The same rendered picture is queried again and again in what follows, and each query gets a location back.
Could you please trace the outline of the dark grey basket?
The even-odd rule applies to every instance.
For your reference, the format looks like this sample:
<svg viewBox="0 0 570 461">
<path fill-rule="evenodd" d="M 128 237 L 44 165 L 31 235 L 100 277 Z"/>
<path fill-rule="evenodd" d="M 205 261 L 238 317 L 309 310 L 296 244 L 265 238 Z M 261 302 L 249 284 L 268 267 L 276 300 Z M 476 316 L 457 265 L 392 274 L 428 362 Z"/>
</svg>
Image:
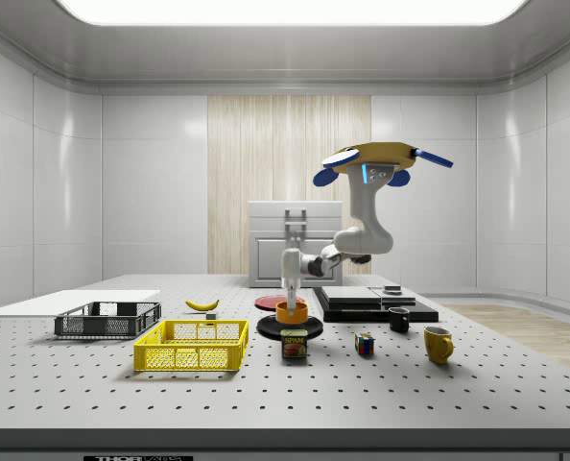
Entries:
<svg viewBox="0 0 570 461">
<path fill-rule="evenodd" d="M 55 334 L 80 338 L 133 338 L 161 317 L 161 303 L 92 302 L 55 318 Z"/>
</svg>

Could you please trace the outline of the drone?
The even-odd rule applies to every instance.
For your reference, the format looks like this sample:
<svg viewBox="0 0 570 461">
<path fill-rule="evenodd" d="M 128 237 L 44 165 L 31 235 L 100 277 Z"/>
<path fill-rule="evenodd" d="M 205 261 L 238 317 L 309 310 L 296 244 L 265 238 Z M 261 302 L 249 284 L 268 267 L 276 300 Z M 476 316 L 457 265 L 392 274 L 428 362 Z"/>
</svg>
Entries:
<svg viewBox="0 0 570 461">
<path fill-rule="evenodd" d="M 376 169 L 370 167 L 372 163 L 395 164 L 394 175 L 388 182 L 389 186 L 404 186 L 410 181 L 410 174 L 406 171 L 412 167 L 417 158 L 423 158 L 443 167 L 451 168 L 453 162 L 428 153 L 414 146 L 401 142 L 370 142 L 343 148 L 329 158 L 322 161 L 323 169 L 313 179 L 317 187 L 326 186 L 335 181 L 340 174 L 346 173 L 346 167 L 353 164 L 364 164 L 364 182 L 369 182 L 378 176 Z"/>
</svg>

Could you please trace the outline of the black plate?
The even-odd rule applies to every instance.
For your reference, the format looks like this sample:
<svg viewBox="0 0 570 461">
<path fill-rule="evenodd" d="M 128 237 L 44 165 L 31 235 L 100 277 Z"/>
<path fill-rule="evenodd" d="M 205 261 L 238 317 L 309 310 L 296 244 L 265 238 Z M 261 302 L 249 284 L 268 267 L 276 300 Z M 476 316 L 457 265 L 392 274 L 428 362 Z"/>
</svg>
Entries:
<svg viewBox="0 0 570 461">
<path fill-rule="evenodd" d="M 305 329 L 307 338 L 313 339 L 321 335 L 323 323 L 318 318 L 309 317 L 302 324 L 289 325 L 278 322 L 274 315 L 264 317 L 257 322 L 257 331 L 264 337 L 272 340 L 279 341 L 281 339 L 280 332 L 284 329 Z"/>
</svg>

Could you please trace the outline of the white board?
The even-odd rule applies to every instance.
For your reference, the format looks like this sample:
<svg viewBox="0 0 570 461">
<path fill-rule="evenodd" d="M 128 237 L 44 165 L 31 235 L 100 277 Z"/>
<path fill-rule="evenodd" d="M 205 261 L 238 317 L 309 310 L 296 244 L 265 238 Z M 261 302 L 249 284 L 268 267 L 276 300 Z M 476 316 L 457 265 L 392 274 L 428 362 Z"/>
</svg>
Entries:
<svg viewBox="0 0 570 461">
<path fill-rule="evenodd" d="M 0 316 L 53 317 L 91 302 L 141 302 L 159 290 L 62 290 L 0 307 Z"/>
</svg>

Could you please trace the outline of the flat-sided can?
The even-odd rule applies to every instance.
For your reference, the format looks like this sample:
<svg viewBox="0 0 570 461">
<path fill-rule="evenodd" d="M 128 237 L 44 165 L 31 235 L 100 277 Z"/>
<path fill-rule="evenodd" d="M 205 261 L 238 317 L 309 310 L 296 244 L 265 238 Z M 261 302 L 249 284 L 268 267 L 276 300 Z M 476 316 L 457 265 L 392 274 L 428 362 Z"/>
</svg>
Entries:
<svg viewBox="0 0 570 461">
<path fill-rule="evenodd" d="M 282 357 L 286 359 L 305 358 L 308 331 L 306 329 L 282 329 L 280 331 Z"/>
</svg>

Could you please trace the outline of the yellow bowl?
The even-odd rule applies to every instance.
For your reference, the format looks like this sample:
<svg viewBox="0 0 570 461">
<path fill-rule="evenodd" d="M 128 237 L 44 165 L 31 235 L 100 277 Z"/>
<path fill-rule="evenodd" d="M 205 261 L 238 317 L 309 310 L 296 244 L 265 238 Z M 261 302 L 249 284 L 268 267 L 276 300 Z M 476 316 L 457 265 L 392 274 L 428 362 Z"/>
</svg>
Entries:
<svg viewBox="0 0 570 461">
<path fill-rule="evenodd" d="M 301 325 L 308 320 L 308 305 L 303 302 L 296 302 L 293 311 L 288 309 L 286 301 L 278 303 L 275 309 L 275 318 L 278 323 L 287 325 Z"/>
</svg>

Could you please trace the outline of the black mug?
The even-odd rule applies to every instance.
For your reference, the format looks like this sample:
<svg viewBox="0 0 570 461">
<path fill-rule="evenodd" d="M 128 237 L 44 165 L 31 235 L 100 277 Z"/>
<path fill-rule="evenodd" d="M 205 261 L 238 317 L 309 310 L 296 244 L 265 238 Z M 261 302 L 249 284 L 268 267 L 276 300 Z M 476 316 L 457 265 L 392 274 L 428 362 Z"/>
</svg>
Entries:
<svg viewBox="0 0 570 461">
<path fill-rule="evenodd" d="M 388 309 L 390 329 L 399 333 L 406 333 L 410 327 L 410 310 L 405 307 L 390 307 Z"/>
</svg>

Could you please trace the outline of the yellow mug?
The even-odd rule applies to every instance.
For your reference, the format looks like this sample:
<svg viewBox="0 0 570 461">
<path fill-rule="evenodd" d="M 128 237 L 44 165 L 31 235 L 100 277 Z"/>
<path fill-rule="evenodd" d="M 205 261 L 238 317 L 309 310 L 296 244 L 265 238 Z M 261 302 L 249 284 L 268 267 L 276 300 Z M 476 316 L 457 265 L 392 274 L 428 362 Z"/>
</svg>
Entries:
<svg viewBox="0 0 570 461">
<path fill-rule="evenodd" d="M 445 364 L 454 351 L 452 333 L 445 328 L 425 327 L 424 343 L 429 360 L 437 364 Z"/>
</svg>

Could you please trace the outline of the black stove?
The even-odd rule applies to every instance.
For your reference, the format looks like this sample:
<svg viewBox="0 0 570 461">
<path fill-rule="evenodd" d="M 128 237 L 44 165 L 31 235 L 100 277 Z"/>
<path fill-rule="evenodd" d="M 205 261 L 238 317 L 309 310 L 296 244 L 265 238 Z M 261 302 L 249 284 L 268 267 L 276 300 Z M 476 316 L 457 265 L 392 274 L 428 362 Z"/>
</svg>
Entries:
<svg viewBox="0 0 570 461">
<path fill-rule="evenodd" d="M 400 285 L 382 287 L 324 286 L 314 292 L 325 322 L 388 322 L 390 307 L 410 310 L 411 322 L 437 322 L 435 309 L 405 294 Z"/>
</svg>

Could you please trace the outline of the yellow basket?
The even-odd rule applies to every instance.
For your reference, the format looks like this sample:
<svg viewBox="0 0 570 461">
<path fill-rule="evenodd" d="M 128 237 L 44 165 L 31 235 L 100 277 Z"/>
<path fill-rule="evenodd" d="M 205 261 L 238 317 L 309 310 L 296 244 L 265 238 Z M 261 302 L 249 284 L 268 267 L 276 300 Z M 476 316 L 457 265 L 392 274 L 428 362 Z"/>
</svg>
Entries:
<svg viewBox="0 0 570 461">
<path fill-rule="evenodd" d="M 237 371 L 247 320 L 164 320 L 133 344 L 136 371 Z"/>
</svg>

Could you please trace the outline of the white cabinet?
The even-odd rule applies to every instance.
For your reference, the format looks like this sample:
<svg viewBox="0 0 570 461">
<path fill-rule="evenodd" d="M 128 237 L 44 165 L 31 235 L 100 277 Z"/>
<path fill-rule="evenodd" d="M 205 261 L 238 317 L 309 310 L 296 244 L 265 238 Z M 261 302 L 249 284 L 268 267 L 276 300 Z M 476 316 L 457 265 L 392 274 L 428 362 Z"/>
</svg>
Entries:
<svg viewBox="0 0 570 461">
<path fill-rule="evenodd" d="M 249 285 L 279 288 L 285 249 L 317 255 L 341 229 L 340 201 L 250 201 Z"/>
</svg>

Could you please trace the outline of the red plate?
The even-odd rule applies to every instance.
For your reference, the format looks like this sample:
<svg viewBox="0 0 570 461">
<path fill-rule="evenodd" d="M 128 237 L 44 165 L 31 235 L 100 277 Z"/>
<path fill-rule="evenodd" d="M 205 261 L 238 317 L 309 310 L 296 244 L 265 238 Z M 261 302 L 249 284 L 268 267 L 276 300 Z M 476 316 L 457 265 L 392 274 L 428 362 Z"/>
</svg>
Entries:
<svg viewBox="0 0 570 461">
<path fill-rule="evenodd" d="M 257 298 L 254 305 L 265 311 L 275 312 L 276 307 L 280 303 L 286 303 L 287 297 L 285 295 L 270 295 Z"/>
</svg>

